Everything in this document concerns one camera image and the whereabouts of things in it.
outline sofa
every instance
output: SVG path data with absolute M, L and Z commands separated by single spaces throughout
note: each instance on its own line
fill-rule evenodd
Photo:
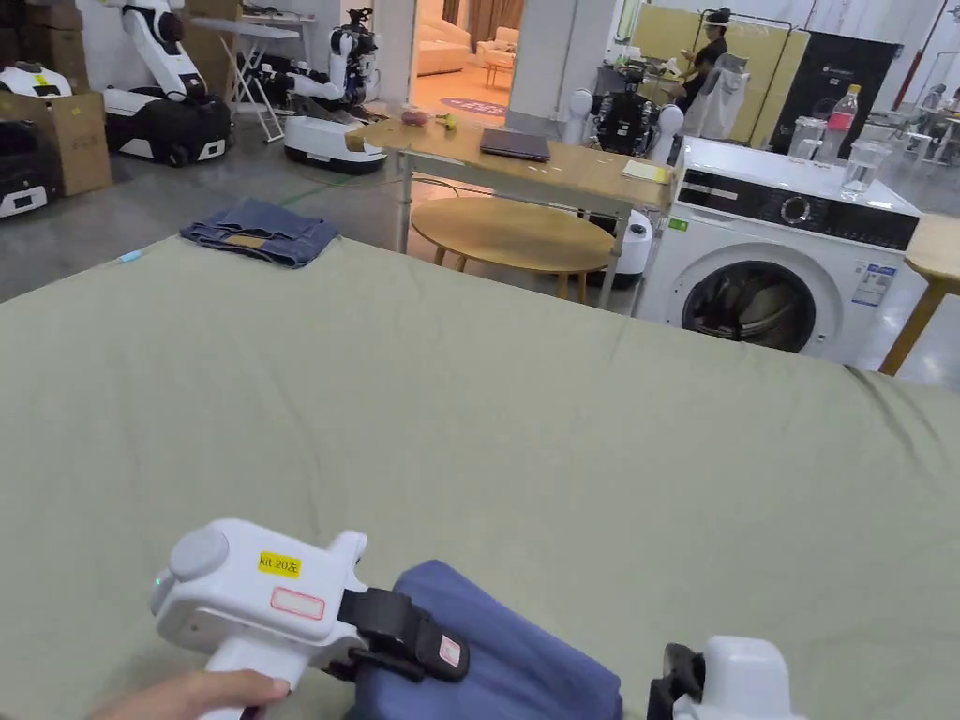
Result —
M 422 17 L 417 28 L 420 54 L 417 75 L 463 70 L 470 56 L 470 33 L 439 17 Z
M 482 40 L 477 43 L 477 64 L 483 65 L 486 62 L 485 56 L 491 50 L 495 50 L 498 53 L 516 54 L 516 46 L 519 42 L 519 30 L 514 30 L 513 28 L 497 28 L 496 39 Z

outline blue cloth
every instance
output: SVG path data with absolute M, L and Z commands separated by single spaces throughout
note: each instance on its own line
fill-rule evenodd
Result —
M 620 679 L 595 660 L 508 610 L 439 562 L 403 573 L 394 590 L 433 613 L 469 643 L 457 684 L 412 683 L 365 667 L 356 683 L 357 720 L 620 720 Z
M 302 268 L 324 251 L 339 231 L 330 223 L 282 207 L 247 199 L 180 231 L 187 240 L 214 250 L 238 252 L 288 268 Z M 231 241 L 235 235 L 241 243 Z

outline washing machine control panel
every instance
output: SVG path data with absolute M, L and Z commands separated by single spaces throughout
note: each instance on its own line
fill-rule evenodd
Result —
M 818 198 L 769 185 L 687 170 L 680 202 L 774 225 L 905 251 L 920 219 L 893 210 Z

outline notepad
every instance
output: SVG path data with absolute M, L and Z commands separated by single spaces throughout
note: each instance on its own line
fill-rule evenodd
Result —
M 644 162 L 630 160 L 627 166 L 623 168 L 623 175 L 627 178 L 636 178 L 637 180 L 652 180 L 653 182 L 666 183 L 669 174 L 666 168 L 657 165 L 648 165 Z

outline plastic bottle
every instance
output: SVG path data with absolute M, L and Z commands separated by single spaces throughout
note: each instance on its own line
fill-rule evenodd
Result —
M 817 153 L 818 162 L 835 163 L 840 153 L 840 146 L 847 139 L 847 134 L 853 125 L 853 118 L 859 110 L 857 96 L 860 94 L 860 85 L 851 85 L 843 100 L 833 107 L 830 119 L 827 120 L 827 131 L 824 133 L 824 144 Z

